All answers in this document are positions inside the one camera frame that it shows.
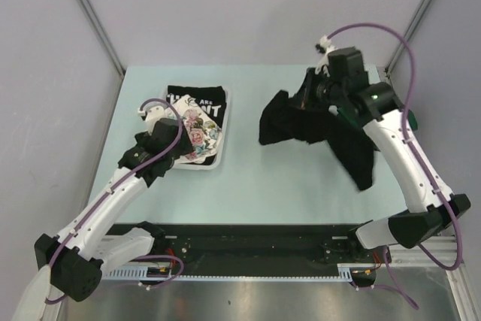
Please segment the plain black t-shirt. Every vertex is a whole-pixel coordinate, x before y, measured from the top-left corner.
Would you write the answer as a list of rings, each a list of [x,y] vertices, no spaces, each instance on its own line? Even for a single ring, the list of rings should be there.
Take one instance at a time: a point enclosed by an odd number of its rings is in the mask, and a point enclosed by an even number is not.
[[[361,130],[328,110],[306,111],[291,105],[292,98],[280,90],[269,101],[259,120],[262,146],[296,140],[307,144],[327,142],[358,191],[374,184],[374,144]]]

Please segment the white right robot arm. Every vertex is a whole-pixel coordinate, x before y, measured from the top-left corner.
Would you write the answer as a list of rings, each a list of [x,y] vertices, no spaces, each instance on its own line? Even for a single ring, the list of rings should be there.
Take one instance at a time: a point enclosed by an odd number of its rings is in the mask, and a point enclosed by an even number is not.
[[[458,219],[470,208],[470,200],[455,194],[434,170],[403,118],[407,106],[389,84],[369,81],[360,50],[317,48],[322,58],[307,69],[293,105],[303,111],[336,108],[345,114],[345,126],[369,137],[383,155],[406,205],[401,213],[356,228],[355,237],[346,243],[348,256],[363,262],[374,248],[398,244],[411,249],[449,227],[458,230]]]

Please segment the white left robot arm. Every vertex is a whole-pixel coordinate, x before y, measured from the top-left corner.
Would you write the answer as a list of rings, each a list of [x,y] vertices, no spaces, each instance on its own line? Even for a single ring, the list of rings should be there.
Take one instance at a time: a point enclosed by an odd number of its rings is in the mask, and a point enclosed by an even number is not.
[[[56,235],[42,234],[35,242],[36,262],[39,268],[49,268],[49,284],[75,301],[88,298],[104,274],[132,260],[166,256],[165,231],[147,221],[109,246],[100,246],[121,213],[193,150],[183,122],[176,118],[150,121],[148,130],[136,134],[135,140],[93,203]]]

